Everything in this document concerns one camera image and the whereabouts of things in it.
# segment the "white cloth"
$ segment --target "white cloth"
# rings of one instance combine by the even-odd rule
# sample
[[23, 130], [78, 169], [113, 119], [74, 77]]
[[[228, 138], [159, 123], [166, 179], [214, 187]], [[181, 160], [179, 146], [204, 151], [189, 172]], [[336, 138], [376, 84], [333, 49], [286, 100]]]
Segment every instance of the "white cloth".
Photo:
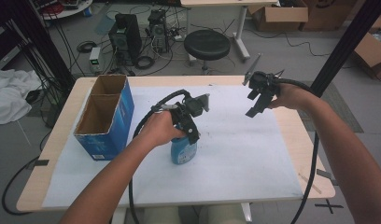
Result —
[[28, 92], [41, 86], [35, 71], [0, 70], [0, 124], [26, 115], [31, 106], [25, 101]]

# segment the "floor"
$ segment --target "floor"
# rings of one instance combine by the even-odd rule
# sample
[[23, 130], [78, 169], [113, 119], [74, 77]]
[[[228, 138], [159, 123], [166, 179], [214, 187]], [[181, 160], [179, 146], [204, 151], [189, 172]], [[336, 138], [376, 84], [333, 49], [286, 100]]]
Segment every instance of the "floor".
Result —
[[[101, 40], [107, 40], [107, 36], [97, 35], [94, 30], [96, 25], [102, 20], [110, 8], [122, 8], [122, 5], [105, 6], [103, 4], [94, 6], [94, 15], [87, 18], [81, 14], [59, 20], [63, 31], [70, 43], [72, 50], [76, 53], [76, 46], [85, 40], [91, 40], [96, 43]], [[239, 8], [194, 8], [192, 14], [192, 23], [207, 27], [228, 28], [233, 19], [234, 23], [228, 28], [226, 34], [231, 34], [237, 27], [237, 13]], [[64, 48], [64, 42], [58, 35], [54, 21], [49, 31], [58, 50], [62, 53], [64, 60], [69, 64], [68, 54]], [[231, 49], [229, 56], [225, 59], [212, 62], [209, 66], [212, 75], [243, 75], [250, 67], [258, 53], [262, 53], [257, 69], [276, 73], [283, 69], [283, 77], [297, 80], [312, 81], [316, 78], [320, 68], [327, 61], [328, 56], [312, 56], [309, 47], [303, 44], [299, 47], [291, 47], [292, 44], [303, 42], [310, 43], [314, 54], [330, 53], [342, 36], [346, 27], [335, 32], [292, 32], [287, 33], [288, 39], [284, 35], [278, 35], [274, 38], [262, 38], [256, 34], [252, 21], [247, 20], [243, 40], [251, 55], [251, 60], [242, 62], [238, 58], [238, 52], [235, 47]], [[258, 33], [263, 36], [274, 36], [278, 33]], [[152, 76], [184, 76], [201, 74], [200, 63], [189, 66], [186, 61], [185, 50], [181, 43], [175, 43], [172, 47], [174, 60], [164, 69]], [[109, 47], [106, 48], [106, 60], [110, 60], [111, 53]], [[170, 58], [171, 54], [163, 54], [163, 57]], [[88, 65], [87, 54], [80, 54], [78, 63], [85, 73], [85, 76], [92, 76]], [[154, 72], [168, 61], [164, 58], [157, 60], [149, 70], [134, 70], [138, 76]], [[6, 69], [17, 69], [29, 71], [31, 66], [22, 58], [16, 57]], [[73, 74], [81, 76], [80, 70], [76, 66], [73, 68]], [[381, 82], [369, 78], [358, 65], [350, 58], [347, 60], [344, 68], [341, 69], [335, 77], [333, 83], [342, 94], [347, 105], [360, 123], [364, 133], [358, 133], [359, 138], [374, 155], [381, 166]], [[50, 131], [40, 117], [25, 116], [17, 121], [0, 125], [0, 202], [5, 187], [12, 176], [22, 168], [29, 160], [38, 156], [40, 145], [46, 134]], [[328, 171], [329, 164], [326, 161], [322, 147], [319, 151], [319, 157]], [[19, 199], [21, 191], [32, 172], [32, 167], [27, 167], [12, 183], [7, 192], [6, 204], [10, 210], [16, 211], [16, 202]], [[330, 210], [327, 206], [316, 204], [327, 204], [326, 200], [309, 200], [298, 223], [353, 223], [353, 219], [346, 206], [345, 199], [341, 190], [336, 188], [336, 196], [329, 199], [331, 205], [342, 205], [344, 208], [333, 207]], [[299, 206], [300, 202], [277, 202], [277, 203], [253, 203], [251, 212], [253, 223], [289, 223]], [[201, 207], [181, 207], [180, 215], [184, 223], [197, 223], [200, 216]], [[6, 213], [0, 204], [0, 224], [5, 223], [54, 223], [57, 222], [63, 211], [35, 212], [25, 216], [12, 216]], [[133, 223], [129, 216], [126, 223]]]

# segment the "hand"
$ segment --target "hand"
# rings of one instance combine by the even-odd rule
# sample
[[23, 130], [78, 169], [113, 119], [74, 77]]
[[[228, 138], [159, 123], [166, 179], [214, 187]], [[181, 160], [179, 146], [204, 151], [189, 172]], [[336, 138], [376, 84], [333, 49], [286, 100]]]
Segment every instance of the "hand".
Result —
[[174, 127], [171, 113], [168, 111], [150, 116], [139, 135], [152, 141], [155, 147], [166, 144], [173, 138], [185, 136], [182, 131]]
[[290, 84], [280, 84], [280, 93], [277, 99], [269, 104], [269, 108], [284, 106], [288, 109], [300, 109], [307, 112], [311, 103], [320, 101], [314, 94]]

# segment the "stool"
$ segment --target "stool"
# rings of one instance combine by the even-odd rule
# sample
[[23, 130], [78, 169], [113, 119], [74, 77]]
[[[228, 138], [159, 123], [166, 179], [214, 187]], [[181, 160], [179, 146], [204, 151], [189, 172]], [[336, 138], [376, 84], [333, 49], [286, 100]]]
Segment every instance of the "stool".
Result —
[[229, 54], [229, 39], [213, 30], [198, 30], [185, 37], [185, 50], [193, 57], [203, 60], [203, 73], [207, 74], [207, 62], [221, 59]]

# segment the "cardboard box on floor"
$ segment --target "cardboard box on floor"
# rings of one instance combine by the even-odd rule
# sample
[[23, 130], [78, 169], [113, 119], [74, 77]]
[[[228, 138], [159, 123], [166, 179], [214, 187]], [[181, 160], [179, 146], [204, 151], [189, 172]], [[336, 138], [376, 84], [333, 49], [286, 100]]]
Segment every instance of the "cardboard box on floor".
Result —
[[301, 22], [308, 21], [307, 6], [302, 0], [295, 0], [297, 7], [249, 6], [258, 31], [297, 31]]
[[356, 5], [357, 0], [304, 0], [309, 9], [309, 21], [302, 31], [332, 31], [339, 29]]
[[114, 159], [127, 144], [134, 102], [126, 76], [95, 81], [74, 136], [95, 161]]
[[[372, 26], [370, 33], [379, 28], [381, 28], [381, 16]], [[381, 42], [371, 34], [366, 34], [354, 52], [366, 73], [372, 78], [381, 79]]]

